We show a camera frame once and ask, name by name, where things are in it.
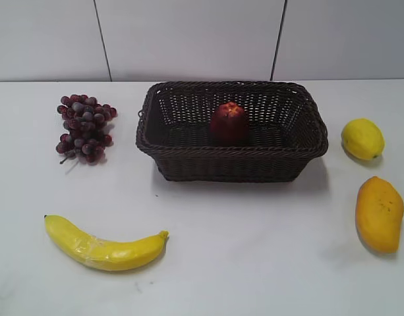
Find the banana tip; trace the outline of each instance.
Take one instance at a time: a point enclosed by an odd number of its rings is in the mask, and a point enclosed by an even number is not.
[[[169,232],[166,230],[162,230],[159,235],[163,238],[163,239],[167,239]]]

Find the tile grout line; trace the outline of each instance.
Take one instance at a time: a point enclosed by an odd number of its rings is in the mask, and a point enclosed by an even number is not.
[[[278,38],[276,39],[274,62],[272,63],[272,71],[270,72],[270,81],[272,81],[274,79],[276,59],[277,59],[278,51],[279,51],[279,44],[281,43],[283,21],[285,20],[285,13],[287,12],[287,4],[288,4],[288,0],[285,0],[285,2],[283,3],[282,17],[281,17],[281,23],[279,25]]]
[[[102,41],[103,53],[105,54],[105,61],[106,61],[106,63],[107,63],[107,67],[108,67],[109,81],[112,82],[111,69],[110,69],[110,67],[109,67],[108,56],[107,56],[107,49],[105,48],[105,41],[103,40],[103,34],[102,34],[102,28],[101,28],[101,21],[99,20],[99,13],[98,13],[98,8],[96,7],[96,0],[93,0],[93,2],[94,2],[94,6],[95,6],[96,18],[97,18],[97,20],[98,20],[99,33],[101,34],[101,41]]]

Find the grape stem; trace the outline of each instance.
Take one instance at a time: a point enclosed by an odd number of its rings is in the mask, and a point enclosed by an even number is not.
[[[69,156],[65,157],[63,160],[61,160],[61,161],[59,162],[59,164],[62,165],[68,158],[70,158],[70,157],[69,157]]]

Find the white wall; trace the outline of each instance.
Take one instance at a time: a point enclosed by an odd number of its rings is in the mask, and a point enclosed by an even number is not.
[[[113,80],[269,80],[284,0],[97,0]]]
[[[274,80],[404,78],[404,0],[288,0]]]
[[[269,80],[285,0],[96,0],[114,80]],[[404,0],[287,0],[274,80],[404,78]],[[0,0],[0,81],[108,81],[93,0]]]
[[[109,80],[92,0],[0,0],[0,81]]]

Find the mango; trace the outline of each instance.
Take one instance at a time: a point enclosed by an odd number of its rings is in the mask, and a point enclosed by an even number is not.
[[[404,202],[396,189],[377,176],[360,188],[355,209],[357,231],[378,253],[395,253],[399,247]]]

